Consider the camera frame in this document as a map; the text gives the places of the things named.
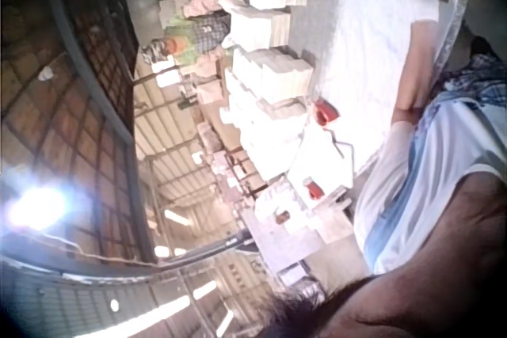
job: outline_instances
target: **white shirt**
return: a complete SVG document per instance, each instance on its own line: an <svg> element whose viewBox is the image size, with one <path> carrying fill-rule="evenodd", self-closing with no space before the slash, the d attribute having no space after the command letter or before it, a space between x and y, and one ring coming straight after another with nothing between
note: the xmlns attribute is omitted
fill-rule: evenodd
<svg viewBox="0 0 507 338"><path fill-rule="evenodd" d="M488 172L507 183L507 110L487 105L480 112L461 102L440 106L429 126L421 164L401 218L387 243L370 262L376 273L407 262L420 249L444 212L459 180L468 173ZM414 126L393 124L379 160L357 203L354 231L360 249L377 219L402 189L407 177Z"/></svg>

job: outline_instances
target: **ceiling light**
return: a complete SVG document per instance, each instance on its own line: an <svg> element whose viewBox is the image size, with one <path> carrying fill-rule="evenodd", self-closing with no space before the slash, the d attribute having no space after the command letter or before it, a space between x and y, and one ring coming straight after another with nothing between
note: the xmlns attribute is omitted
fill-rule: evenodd
<svg viewBox="0 0 507 338"><path fill-rule="evenodd" d="M190 221L187 218L182 217L181 215L178 215L171 210L165 210L164 215L166 216L167 219L170 219L171 221L175 221L177 223L180 223L181 225L184 225L184 226L190 225Z"/></svg>
<svg viewBox="0 0 507 338"><path fill-rule="evenodd" d="M157 257L169 257L169 247L165 247L164 245L158 245L155 247L155 255Z"/></svg>
<svg viewBox="0 0 507 338"><path fill-rule="evenodd" d="M129 336L134 336L160 321L173 316L189 305L190 297L183 296L174 301L168 302L167 304L161 305L145 314L141 314L138 317L121 322L118 325L111 326L110 328L106 328L104 330L99 330L98 332L91 332L90 334L76 336L75 338L109 338L111 336L114 336L115 338L127 338Z"/></svg>
<svg viewBox="0 0 507 338"><path fill-rule="evenodd" d="M193 153L192 154L193 162L195 162L198 165L202 164L203 163L203 154L204 154L204 152L202 150L200 150L199 152Z"/></svg>
<svg viewBox="0 0 507 338"><path fill-rule="evenodd" d="M220 324L219 328L216 329L216 336L221 337L226 332L227 328L229 327L229 324L231 323L232 319L234 318L234 313L232 313L231 310L227 310L227 314L225 318L223 319L222 323Z"/></svg>
<svg viewBox="0 0 507 338"><path fill-rule="evenodd" d="M67 202L61 192L53 188L33 188L25 192L10 209L10 222L43 230L63 217Z"/></svg>
<svg viewBox="0 0 507 338"><path fill-rule="evenodd" d="M155 230L157 228L157 222L156 221L152 221L151 219L148 219L148 227L151 228L152 230Z"/></svg>
<svg viewBox="0 0 507 338"><path fill-rule="evenodd" d="M184 253L186 253L187 250L186 249L179 249L179 248L175 248L174 249L174 255L175 256L180 256L180 255L183 255Z"/></svg>
<svg viewBox="0 0 507 338"><path fill-rule="evenodd" d="M158 73L162 70L169 69L174 66L173 56L170 55L167 57L167 61L160 61L158 63L154 63L151 65L151 69L154 73ZM160 74L156 77L157 85L160 88L167 87L170 85L174 85L176 83L181 82L180 71L178 69L167 71L163 74Z"/></svg>
<svg viewBox="0 0 507 338"><path fill-rule="evenodd" d="M113 312L117 312L118 310L120 310L120 303L118 302L118 300L111 300L111 302L109 303L109 307L111 308L111 310Z"/></svg>
<svg viewBox="0 0 507 338"><path fill-rule="evenodd" d="M202 287L197 288L193 292L193 297L196 300L203 298L206 294L211 293L214 289L216 289L216 281L210 281L209 283L204 284Z"/></svg>

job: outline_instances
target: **worker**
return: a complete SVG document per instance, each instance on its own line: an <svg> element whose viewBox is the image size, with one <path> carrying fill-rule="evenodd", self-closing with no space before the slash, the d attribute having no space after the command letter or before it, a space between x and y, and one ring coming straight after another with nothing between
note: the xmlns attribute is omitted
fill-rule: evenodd
<svg viewBox="0 0 507 338"><path fill-rule="evenodd" d="M476 38L425 107L438 3L406 1L414 18L391 129L354 216L372 275L322 303L274 298L259 337L501 334L489 329L505 317L507 66Z"/></svg>
<svg viewBox="0 0 507 338"><path fill-rule="evenodd" d="M221 46L231 30L231 15L219 10L208 15L173 19L164 37L152 40L141 49L146 63L166 61L172 55L180 65L214 63L225 56Z"/></svg>

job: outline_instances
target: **red object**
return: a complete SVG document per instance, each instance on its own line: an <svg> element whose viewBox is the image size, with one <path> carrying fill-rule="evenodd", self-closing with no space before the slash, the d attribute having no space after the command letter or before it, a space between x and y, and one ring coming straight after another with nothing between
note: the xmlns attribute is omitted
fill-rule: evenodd
<svg viewBox="0 0 507 338"><path fill-rule="evenodd" d="M339 116L338 110L328 101L324 101L320 98L315 102L314 117L319 126L325 127L328 123L338 119Z"/></svg>
<svg viewBox="0 0 507 338"><path fill-rule="evenodd" d="M324 191L314 181L306 185L310 193L310 198L316 201L324 196Z"/></svg>

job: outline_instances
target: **dark hair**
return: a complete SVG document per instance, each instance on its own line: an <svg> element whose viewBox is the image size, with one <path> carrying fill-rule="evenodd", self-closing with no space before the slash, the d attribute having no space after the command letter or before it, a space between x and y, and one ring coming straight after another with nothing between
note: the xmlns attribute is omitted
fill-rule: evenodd
<svg viewBox="0 0 507 338"><path fill-rule="evenodd" d="M265 309L265 327L257 338L311 338L361 287L375 276L354 281L335 291L324 302L301 293L273 295Z"/></svg>

